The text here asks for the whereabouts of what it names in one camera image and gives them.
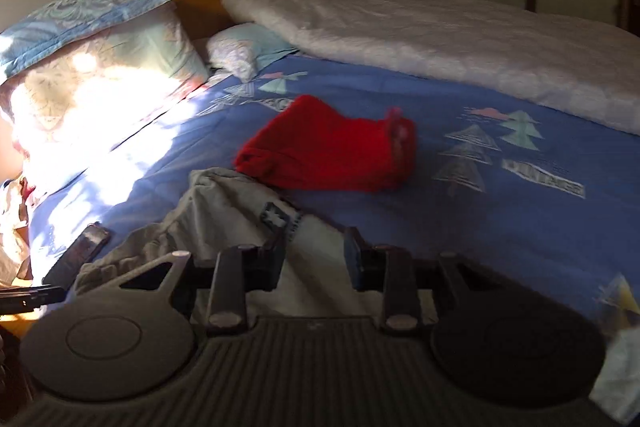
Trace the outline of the black smartphone in clear case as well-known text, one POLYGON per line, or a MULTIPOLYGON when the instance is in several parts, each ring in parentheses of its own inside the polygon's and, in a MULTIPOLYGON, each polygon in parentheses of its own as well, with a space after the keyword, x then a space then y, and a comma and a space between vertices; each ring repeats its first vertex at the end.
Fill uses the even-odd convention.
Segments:
POLYGON ((74 285, 81 267, 102 251, 111 236, 111 231, 102 227, 99 222, 91 223, 85 227, 85 230, 80 233, 43 277, 42 283, 62 287, 68 291, 74 285))

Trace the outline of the red folded garment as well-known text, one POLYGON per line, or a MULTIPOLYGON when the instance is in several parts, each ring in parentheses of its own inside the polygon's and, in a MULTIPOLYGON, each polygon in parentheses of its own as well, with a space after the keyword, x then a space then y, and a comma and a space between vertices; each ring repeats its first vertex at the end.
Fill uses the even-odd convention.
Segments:
POLYGON ((349 118, 311 95, 296 98, 234 160, 237 172, 285 190, 396 190, 414 168, 416 126, 399 109, 381 120, 349 118))

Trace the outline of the blue floral pillow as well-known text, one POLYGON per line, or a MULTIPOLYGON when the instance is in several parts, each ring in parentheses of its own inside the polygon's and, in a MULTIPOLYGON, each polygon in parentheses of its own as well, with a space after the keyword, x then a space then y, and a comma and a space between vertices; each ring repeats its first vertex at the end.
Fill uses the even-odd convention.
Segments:
POLYGON ((6 81, 73 42, 161 8, 174 0, 55 0, 1 33, 6 81))

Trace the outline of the white quilted duvet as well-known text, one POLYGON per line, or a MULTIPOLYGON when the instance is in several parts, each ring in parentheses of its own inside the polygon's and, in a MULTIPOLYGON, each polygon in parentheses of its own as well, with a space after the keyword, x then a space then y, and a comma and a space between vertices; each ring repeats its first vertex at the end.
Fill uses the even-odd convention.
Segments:
POLYGON ((472 84, 639 131, 639 39, 605 23, 482 0, 220 0, 334 62, 472 84))

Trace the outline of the pastel patterned lower pillow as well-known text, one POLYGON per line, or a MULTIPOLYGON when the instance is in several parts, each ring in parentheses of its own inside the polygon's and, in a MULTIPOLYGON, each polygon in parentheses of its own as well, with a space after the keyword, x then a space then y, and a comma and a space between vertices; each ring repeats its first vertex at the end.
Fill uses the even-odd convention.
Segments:
POLYGON ((169 6, 107 28, 2 84, 27 178, 67 179, 208 78, 169 6))

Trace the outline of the blue patterned bed sheet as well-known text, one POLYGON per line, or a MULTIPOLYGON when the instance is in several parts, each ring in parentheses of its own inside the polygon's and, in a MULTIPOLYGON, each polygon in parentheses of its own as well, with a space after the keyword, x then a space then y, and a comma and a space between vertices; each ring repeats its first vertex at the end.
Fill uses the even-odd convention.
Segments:
POLYGON ((285 57, 93 158, 30 221, 44 277, 98 222, 116 247, 203 170, 420 258, 470 256, 616 329, 639 320, 639 140, 465 84, 285 57))

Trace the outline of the light striped folded garment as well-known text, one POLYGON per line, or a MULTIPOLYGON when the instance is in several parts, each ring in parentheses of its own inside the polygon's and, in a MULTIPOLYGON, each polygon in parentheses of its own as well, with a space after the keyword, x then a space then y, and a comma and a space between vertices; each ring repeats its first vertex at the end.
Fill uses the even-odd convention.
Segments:
POLYGON ((628 426, 639 415, 640 333, 623 329, 606 350, 590 400, 620 424, 628 426))

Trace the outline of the grey sweatpants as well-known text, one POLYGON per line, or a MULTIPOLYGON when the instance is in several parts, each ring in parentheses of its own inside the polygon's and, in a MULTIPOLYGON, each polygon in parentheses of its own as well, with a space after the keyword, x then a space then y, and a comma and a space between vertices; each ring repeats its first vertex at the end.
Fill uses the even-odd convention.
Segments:
POLYGON ((248 314, 286 317, 377 317, 382 298, 352 288, 343 233, 304 213, 247 176, 224 168, 194 171, 177 207, 160 223, 137 229, 104 258, 84 265, 74 291, 81 296, 173 251, 213 261, 235 245, 262 245, 268 229, 260 215, 270 204, 288 215, 286 259, 274 291, 252 291, 248 314))

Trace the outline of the small light blue pillow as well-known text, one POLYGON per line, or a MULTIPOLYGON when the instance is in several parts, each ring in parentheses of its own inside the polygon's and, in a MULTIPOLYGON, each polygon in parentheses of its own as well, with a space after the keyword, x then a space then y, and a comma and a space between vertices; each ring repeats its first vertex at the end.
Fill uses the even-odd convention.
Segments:
POLYGON ((209 64, 242 82, 252 81, 267 66, 297 51, 274 31, 254 23, 219 31, 206 43, 209 64))

